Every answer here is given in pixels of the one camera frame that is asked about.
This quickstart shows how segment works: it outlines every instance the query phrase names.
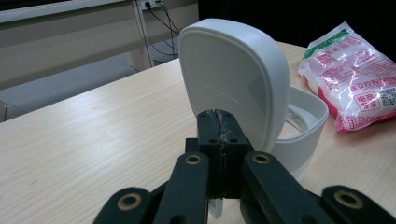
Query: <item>container lid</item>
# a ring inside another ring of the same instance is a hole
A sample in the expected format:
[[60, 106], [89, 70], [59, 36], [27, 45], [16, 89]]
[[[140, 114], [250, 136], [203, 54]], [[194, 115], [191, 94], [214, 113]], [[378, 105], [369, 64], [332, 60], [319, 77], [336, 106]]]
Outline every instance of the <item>container lid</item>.
[[232, 113], [255, 150], [270, 152], [288, 111], [290, 73], [275, 40], [236, 21], [205, 19], [178, 39], [192, 110]]

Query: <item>table surface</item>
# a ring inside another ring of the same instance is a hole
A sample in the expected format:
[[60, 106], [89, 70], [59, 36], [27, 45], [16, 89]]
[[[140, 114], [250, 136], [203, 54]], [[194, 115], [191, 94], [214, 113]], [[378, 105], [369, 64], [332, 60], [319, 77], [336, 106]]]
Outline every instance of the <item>table surface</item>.
[[[291, 85], [304, 48], [279, 43]], [[301, 184], [356, 189], [396, 215], [396, 119], [351, 133], [326, 120]], [[196, 119], [179, 60], [0, 123], [0, 223], [92, 223], [120, 189], [169, 179]], [[244, 223], [237, 200], [208, 223]]]

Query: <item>pink plastic bag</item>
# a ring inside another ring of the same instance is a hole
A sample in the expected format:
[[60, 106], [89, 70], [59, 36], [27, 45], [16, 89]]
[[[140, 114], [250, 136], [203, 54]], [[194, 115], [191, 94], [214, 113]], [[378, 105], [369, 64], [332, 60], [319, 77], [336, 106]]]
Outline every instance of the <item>pink plastic bag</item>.
[[336, 117], [337, 131], [396, 116], [396, 63], [346, 22], [309, 44], [298, 72]]

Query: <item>gray floor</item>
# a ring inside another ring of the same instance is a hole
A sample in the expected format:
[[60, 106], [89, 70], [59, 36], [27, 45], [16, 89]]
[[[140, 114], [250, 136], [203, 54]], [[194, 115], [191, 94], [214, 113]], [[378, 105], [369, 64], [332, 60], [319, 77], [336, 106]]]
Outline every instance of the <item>gray floor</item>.
[[[177, 54], [177, 51], [172, 50], [172, 40], [150, 46], [150, 52], [155, 65], [177, 58], [173, 54]], [[7, 108], [4, 120], [14, 119], [136, 72], [138, 71], [130, 65], [128, 56], [124, 53], [1, 90], [0, 101]]]

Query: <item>white wall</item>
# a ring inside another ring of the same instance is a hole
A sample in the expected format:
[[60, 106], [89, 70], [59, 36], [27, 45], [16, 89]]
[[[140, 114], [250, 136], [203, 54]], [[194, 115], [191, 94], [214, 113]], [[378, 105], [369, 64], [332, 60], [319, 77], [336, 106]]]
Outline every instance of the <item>white wall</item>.
[[[164, 0], [180, 31], [198, 21], [197, 0]], [[167, 21], [163, 11], [155, 11]], [[149, 43], [169, 29], [144, 12]], [[132, 1], [0, 23], [0, 90], [144, 48]]]

